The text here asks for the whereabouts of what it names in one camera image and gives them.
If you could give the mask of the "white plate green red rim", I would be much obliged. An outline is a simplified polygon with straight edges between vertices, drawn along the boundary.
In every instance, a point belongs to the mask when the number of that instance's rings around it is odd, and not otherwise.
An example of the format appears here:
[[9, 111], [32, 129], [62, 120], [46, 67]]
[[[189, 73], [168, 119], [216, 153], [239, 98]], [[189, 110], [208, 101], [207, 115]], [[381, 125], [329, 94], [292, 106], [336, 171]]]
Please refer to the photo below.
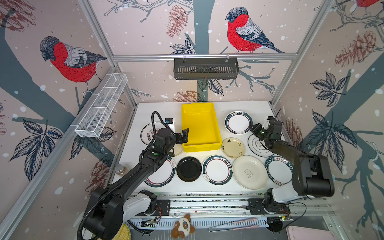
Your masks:
[[225, 118], [226, 129], [235, 135], [243, 135], [250, 131], [253, 119], [251, 116], [242, 111], [234, 111], [229, 113]]

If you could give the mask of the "small cream plate red stamps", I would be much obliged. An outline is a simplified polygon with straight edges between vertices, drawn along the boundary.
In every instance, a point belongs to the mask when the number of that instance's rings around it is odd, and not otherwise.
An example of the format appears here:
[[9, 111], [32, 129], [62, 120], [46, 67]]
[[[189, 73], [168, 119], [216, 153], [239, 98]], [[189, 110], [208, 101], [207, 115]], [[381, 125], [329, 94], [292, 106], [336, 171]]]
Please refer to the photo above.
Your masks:
[[222, 151], [227, 157], [236, 159], [246, 153], [246, 148], [239, 139], [226, 138], [222, 143]]

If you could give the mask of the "large cream plate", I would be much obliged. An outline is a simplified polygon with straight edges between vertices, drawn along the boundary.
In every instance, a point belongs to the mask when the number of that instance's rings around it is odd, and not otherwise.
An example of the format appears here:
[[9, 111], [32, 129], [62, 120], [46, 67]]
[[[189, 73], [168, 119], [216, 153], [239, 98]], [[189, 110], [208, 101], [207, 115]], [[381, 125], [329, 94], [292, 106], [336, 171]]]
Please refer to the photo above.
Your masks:
[[239, 185], [249, 190], [263, 188], [268, 180], [264, 164], [252, 156], [240, 156], [235, 159], [233, 175]]

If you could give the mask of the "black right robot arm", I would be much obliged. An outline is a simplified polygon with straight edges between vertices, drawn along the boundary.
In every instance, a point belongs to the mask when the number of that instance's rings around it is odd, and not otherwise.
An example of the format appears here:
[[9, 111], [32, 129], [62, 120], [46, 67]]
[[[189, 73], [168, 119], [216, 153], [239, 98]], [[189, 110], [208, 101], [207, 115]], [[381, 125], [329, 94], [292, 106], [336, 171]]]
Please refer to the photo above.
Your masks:
[[303, 197], [332, 197], [335, 186], [327, 157], [305, 153], [283, 141], [281, 139], [283, 123], [274, 117], [269, 116], [266, 123], [267, 128], [259, 123], [251, 125], [250, 131], [264, 143], [267, 150], [293, 164], [293, 175], [289, 183], [267, 190], [263, 202], [264, 209], [273, 213], [289, 202]]

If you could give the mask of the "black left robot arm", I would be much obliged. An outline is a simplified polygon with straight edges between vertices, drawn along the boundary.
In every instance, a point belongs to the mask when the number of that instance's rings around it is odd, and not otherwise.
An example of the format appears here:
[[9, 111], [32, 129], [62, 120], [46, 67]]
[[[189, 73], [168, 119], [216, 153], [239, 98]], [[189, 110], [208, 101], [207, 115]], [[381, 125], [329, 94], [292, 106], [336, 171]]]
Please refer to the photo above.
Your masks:
[[176, 144], [187, 143], [189, 138], [189, 129], [175, 133], [165, 121], [161, 123], [163, 128], [155, 131], [154, 138], [139, 155], [138, 164], [115, 183], [98, 187], [91, 194], [77, 230], [78, 240], [83, 239], [83, 230], [91, 232], [95, 240], [111, 240], [125, 221], [155, 208], [157, 197], [149, 191], [140, 192], [135, 199], [130, 196], [168, 160]]

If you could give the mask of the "yellow plastic bin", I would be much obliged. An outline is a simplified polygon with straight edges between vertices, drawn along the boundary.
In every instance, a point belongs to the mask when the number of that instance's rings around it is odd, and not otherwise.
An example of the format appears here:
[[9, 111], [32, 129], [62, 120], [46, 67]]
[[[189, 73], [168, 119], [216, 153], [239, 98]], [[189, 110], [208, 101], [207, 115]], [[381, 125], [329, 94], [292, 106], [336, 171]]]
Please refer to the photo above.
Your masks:
[[189, 129], [186, 153], [216, 151], [222, 138], [213, 103], [192, 103], [181, 106], [182, 129]]

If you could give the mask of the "white plate red Chinese characters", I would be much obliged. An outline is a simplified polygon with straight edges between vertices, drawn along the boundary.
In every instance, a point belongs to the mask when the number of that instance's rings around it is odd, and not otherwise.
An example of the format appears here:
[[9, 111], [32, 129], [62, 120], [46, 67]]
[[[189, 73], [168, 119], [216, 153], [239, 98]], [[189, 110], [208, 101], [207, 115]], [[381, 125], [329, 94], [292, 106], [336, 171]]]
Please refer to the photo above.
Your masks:
[[[154, 122], [154, 125], [155, 125], [156, 133], [158, 133], [159, 129], [162, 129], [165, 127], [161, 122]], [[154, 138], [154, 135], [155, 135], [155, 132], [153, 130], [153, 126], [151, 123], [149, 123], [142, 129], [140, 138], [145, 145], [148, 145]]]

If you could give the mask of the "black round plate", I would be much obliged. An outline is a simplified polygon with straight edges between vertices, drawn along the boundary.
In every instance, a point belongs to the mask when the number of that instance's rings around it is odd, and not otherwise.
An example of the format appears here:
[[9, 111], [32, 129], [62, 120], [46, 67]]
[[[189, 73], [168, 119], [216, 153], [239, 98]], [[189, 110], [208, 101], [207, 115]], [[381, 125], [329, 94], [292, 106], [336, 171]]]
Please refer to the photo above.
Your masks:
[[182, 181], [194, 182], [201, 175], [202, 165], [194, 157], [185, 157], [178, 162], [176, 172]]

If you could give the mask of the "white plate green lettered rim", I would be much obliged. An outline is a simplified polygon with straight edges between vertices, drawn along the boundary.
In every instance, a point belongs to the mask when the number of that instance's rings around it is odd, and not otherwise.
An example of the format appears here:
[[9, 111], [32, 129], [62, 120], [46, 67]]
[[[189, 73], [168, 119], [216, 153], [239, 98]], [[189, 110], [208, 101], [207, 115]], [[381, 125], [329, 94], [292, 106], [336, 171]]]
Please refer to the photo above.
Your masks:
[[294, 165], [280, 156], [271, 156], [265, 162], [268, 177], [279, 186], [288, 184], [293, 179]]

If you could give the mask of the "white plate green rim centre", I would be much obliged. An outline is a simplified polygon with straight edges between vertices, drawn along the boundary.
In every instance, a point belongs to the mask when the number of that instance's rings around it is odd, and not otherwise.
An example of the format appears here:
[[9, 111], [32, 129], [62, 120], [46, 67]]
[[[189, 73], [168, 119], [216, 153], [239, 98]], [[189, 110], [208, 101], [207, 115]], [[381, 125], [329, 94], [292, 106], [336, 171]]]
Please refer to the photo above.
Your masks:
[[210, 184], [222, 186], [233, 176], [233, 167], [228, 159], [219, 155], [209, 156], [202, 166], [204, 179]]

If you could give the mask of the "pink chopsticks tongs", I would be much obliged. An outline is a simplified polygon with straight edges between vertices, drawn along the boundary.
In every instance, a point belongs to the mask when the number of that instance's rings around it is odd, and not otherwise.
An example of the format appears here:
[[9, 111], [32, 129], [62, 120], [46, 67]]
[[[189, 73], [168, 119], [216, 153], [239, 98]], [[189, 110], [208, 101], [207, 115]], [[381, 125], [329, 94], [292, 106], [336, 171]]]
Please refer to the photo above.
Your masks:
[[257, 225], [258, 220], [259, 220], [259, 218], [249, 218], [249, 219], [245, 219], [245, 220], [233, 221], [233, 222], [230, 222], [227, 224], [222, 224], [222, 225], [208, 228], [208, 231], [210, 233], [214, 233], [214, 232], [235, 231], [235, 230], [258, 228], [258, 225]]

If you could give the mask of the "plush panda toy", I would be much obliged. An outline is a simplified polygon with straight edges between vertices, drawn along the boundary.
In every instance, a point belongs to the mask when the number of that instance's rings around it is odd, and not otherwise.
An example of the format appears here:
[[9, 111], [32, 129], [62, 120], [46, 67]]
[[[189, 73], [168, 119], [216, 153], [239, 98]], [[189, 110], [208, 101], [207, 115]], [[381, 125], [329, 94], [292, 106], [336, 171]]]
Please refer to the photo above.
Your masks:
[[187, 236], [193, 234], [195, 231], [196, 229], [192, 225], [191, 215], [186, 214], [175, 222], [174, 228], [172, 229], [172, 232], [171, 232], [171, 237], [173, 239], [177, 239], [177, 238], [184, 239]]

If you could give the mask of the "woven bamboo mat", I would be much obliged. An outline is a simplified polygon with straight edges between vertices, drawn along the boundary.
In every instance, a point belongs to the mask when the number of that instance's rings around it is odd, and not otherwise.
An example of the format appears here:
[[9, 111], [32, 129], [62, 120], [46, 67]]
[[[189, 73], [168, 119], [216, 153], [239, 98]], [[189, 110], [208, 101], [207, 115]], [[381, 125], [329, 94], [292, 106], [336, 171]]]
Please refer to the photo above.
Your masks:
[[117, 240], [131, 240], [131, 231], [127, 224], [123, 224], [116, 235]]

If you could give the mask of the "aluminium frame horizontal bar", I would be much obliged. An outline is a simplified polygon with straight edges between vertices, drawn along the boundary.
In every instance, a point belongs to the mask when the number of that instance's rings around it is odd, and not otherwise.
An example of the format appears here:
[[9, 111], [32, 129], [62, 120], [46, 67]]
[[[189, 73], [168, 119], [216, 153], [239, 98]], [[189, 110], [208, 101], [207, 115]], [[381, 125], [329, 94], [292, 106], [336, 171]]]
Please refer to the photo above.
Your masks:
[[293, 61], [298, 58], [296, 53], [261, 53], [261, 54], [197, 54], [197, 55], [115, 55], [113, 60], [116, 63], [123, 62], [168, 62], [173, 61], [174, 59], [229, 59], [237, 58], [238, 60], [288, 60]]

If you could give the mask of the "aluminium frame corner post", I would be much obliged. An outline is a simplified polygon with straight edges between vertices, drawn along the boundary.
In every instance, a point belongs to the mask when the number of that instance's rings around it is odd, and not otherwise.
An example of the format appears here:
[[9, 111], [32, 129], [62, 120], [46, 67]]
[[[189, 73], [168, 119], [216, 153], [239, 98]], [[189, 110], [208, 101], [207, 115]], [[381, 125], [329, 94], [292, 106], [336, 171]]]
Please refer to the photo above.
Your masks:
[[112, 51], [112, 47], [110, 46], [106, 34], [104, 33], [101, 24], [99, 23], [97, 16], [92, 8], [91, 2], [87, 0], [79, 0], [79, 4], [87, 18], [87, 21], [89, 22], [93, 33], [96, 36], [96, 39], [98, 40], [105, 56], [107, 57], [108, 63], [110, 66], [115, 70], [116, 73], [126, 74], [128, 81], [124, 88], [125, 96], [130, 101], [133, 108], [136, 108], [138, 105], [138, 101], [136, 99], [136, 95], [132, 92], [131, 83], [130, 80], [132, 80], [132, 77], [122, 70], [122, 67], [114, 60], [114, 54]]
[[317, 13], [315, 14], [314, 19], [312, 20], [305, 37], [298, 48], [297, 56], [290, 64], [286, 74], [284, 75], [280, 85], [278, 86], [276, 93], [274, 94], [272, 100], [270, 101], [270, 104], [272, 107], [275, 107], [277, 103], [279, 102], [280, 98], [284, 94], [284, 90], [288, 86], [290, 80], [294, 76], [296, 70], [298, 69], [301, 61], [303, 60], [306, 52], [308, 51], [311, 43], [316, 37], [316, 34], [318, 33], [319, 29], [321, 28], [323, 22], [325, 21], [332, 5], [334, 4], [334, 1], [331, 0], [325, 0], [322, 1], [320, 6], [317, 9]]

